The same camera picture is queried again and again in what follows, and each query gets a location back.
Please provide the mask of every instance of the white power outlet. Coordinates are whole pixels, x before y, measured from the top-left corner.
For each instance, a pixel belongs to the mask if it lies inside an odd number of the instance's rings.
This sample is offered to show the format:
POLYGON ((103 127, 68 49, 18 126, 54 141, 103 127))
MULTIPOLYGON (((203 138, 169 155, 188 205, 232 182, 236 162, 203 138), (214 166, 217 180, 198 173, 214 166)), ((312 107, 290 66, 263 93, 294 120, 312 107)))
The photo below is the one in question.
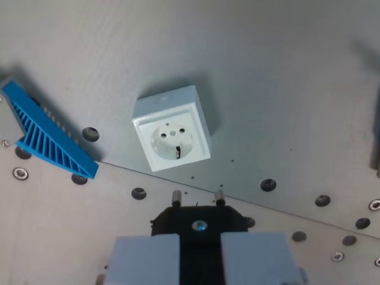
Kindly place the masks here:
POLYGON ((210 158, 210 133, 193 85, 138 99, 132 122, 152 171, 210 158))

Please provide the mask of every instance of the metal plate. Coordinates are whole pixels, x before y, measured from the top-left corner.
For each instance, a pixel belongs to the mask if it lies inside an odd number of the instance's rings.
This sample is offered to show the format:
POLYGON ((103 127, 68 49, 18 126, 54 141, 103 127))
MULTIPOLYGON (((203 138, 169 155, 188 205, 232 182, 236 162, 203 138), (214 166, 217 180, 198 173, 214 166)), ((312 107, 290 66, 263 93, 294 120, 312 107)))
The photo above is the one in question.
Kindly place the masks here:
MULTIPOLYGON (((5 1, 0 65, 18 62, 76 133, 95 127, 100 139, 86 148, 96 159, 149 174, 134 103, 194 84, 211 159, 154 175, 353 229, 360 217, 379 220, 368 210, 380 187, 379 9, 372 0, 5 1), (266 178, 275 191, 260 190, 266 178), (327 208, 314 205, 320 194, 327 208)), ((380 237, 380 227, 366 234, 380 237)))
MULTIPOLYGON (((150 220, 170 206, 172 191, 182 191, 183 205, 211 205, 213 194, 149 175, 100 164, 96 180, 79 186, 71 175, 35 157, 21 160, 13 147, 0 148, 0 283, 4 285, 94 285, 109 264, 118 236, 150 234, 150 220), (29 178, 13 178, 23 167, 29 178), (147 192, 143 200, 132 189, 147 192)), ((251 232, 282 231, 297 264, 311 284, 378 284, 380 241, 326 224, 226 198, 242 214, 253 217, 251 232), (292 233, 303 230, 304 242, 292 233), (343 246, 354 234, 357 243, 343 246), (332 262, 341 251, 345 259, 332 262)))
POLYGON ((26 133, 8 96, 1 91, 7 82, 0 83, 0 147, 3 141, 7 141, 8 145, 15 144, 26 133))

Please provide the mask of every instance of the screw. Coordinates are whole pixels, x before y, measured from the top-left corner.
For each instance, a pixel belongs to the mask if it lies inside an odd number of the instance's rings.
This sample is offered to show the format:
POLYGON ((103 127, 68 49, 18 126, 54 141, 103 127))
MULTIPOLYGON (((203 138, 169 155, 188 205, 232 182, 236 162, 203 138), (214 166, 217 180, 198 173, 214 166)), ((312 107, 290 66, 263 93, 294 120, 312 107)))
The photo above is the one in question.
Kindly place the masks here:
POLYGON ((344 254, 342 252, 336 252, 331 256, 331 260, 334 262, 339 262, 344 259, 344 254))
POLYGON ((375 199, 369 203, 368 208, 371 211, 378 211, 380 210, 380 199, 375 199))
POLYGON ((10 146, 10 142, 7 141, 7 140, 2 140, 1 144, 2 144, 3 147, 9 147, 10 146))
POLYGON ((29 177, 28 171, 23 168, 16 167, 13 170, 13 176, 18 180, 26 180, 29 177))
POLYGON ((207 229, 207 223, 205 221, 195 221, 191 225, 193 230, 196 230, 197 232, 201 232, 205 229, 207 229))

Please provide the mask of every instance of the blue comb-like object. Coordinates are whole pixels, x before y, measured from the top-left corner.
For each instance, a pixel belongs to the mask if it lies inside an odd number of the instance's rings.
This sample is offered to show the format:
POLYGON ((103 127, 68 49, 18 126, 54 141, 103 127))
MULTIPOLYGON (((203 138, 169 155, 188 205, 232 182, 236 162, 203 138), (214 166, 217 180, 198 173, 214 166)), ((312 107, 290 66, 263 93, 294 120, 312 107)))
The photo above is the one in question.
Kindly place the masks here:
POLYGON ((83 177, 94 178, 99 165, 54 122, 17 84, 10 80, 1 88, 20 118, 26 135, 16 144, 40 159, 83 177))

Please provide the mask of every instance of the bolt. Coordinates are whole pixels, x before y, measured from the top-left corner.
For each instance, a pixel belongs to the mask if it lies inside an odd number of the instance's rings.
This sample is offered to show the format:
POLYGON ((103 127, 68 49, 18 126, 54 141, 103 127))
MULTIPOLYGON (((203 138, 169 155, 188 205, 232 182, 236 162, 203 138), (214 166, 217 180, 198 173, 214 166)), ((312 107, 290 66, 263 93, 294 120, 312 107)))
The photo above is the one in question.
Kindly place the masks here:
POLYGON ((371 203, 369 203, 368 207, 371 211, 380 210, 380 199, 375 199, 375 200, 371 201, 371 203))
POLYGON ((331 256, 331 260, 334 262, 339 262, 344 259, 344 254, 342 252, 336 252, 331 256))
POLYGON ((18 180, 26 180, 29 177, 28 171, 23 168, 16 167, 13 170, 13 176, 18 180))
POLYGON ((7 140, 2 140, 1 144, 2 144, 3 147, 9 147, 10 146, 10 142, 7 141, 7 140))
POLYGON ((196 230, 197 232, 201 232, 205 229, 207 229, 207 223, 205 221, 195 221, 191 225, 193 230, 196 230))
POLYGON ((173 207, 180 207, 182 201, 182 193, 180 190, 174 190, 173 191, 173 198, 172 198, 172 206, 173 207))

